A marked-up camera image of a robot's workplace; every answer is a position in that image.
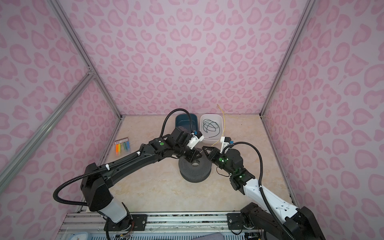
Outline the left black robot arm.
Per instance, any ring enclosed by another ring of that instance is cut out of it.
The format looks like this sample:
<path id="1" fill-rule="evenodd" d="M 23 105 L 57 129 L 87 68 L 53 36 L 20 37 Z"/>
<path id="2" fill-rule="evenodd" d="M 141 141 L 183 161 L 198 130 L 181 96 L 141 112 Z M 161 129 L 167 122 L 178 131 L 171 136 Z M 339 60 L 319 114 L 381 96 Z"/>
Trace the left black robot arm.
<path id="1" fill-rule="evenodd" d="M 189 131 L 176 127 L 171 134 L 161 132 L 158 138 L 142 144 L 139 150 L 121 159 L 101 166 L 88 165 L 83 175 L 58 186 L 53 192 L 53 198 L 64 205 L 87 206 L 91 212 L 98 212 L 106 219 L 106 233 L 110 229 L 131 231 L 134 228 L 132 215 L 124 203 L 113 197 L 109 189 L 135 171 L 166 158 L 183 158 L 191 165 L 197 163 L 202 155 L 196 145 L 203 138 L 203 134 L 194 130 L 193 125 L 190 125 Z M 81 181 L 84 202 L 65 200 L 59 196 L 61 190 L 77 181 Z"/>

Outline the dark teal plastic tray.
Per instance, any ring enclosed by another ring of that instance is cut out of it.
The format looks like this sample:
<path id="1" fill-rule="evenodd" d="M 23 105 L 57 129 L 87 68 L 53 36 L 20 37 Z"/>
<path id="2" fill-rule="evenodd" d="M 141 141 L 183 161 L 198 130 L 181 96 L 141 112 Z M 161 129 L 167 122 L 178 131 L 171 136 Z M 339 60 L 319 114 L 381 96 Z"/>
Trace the dark teal plastic tray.
<path id="1" fill-rule="evenodd" d="M 195 114 L 190 114 L 192 122 L 187 114 L 180 114 L 176 116 L 175 127 L 184 128 L 188 133 L 199 130 L 198 117 Z"/>

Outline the black perforated cable spool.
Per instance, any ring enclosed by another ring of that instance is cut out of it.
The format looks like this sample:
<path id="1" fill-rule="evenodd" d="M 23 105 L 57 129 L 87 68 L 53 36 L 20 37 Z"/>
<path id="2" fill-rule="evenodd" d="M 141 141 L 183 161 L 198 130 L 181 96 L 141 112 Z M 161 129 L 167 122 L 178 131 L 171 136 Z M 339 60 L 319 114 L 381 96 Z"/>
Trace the black perforated cable spool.
<path id="1" fill-rule="evenodd" d="M 202 157 L 188 162 L 184 157 L 179 159 L 179 170 L 181 176 L 190 183 L 200 183 L 206 180 L 211 174 L 212 162 L 208 160 L 201 148 L 197 148 Z"/>

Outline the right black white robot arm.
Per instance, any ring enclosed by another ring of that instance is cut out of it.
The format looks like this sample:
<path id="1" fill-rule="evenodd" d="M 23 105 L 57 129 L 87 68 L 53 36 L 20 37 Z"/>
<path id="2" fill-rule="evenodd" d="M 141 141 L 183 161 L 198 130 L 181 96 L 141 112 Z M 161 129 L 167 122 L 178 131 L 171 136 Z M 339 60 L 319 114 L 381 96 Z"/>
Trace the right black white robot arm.
<path id="1" fill-rule="evenodd" d="M 230 144 L 222 150 L 203 147 L 203 153 L 208 160 L 229 174 L 234 190 L 253 200 L 241 209 L 244 228 L 262 229 L 278 240 L 325 239 L 309 208 L 292 205 L 263 186 L 263 160 L 259 159 L 260 172 L 256 178 L 244 167 L 241 153 L 234 146 L 235 144 Z"/>

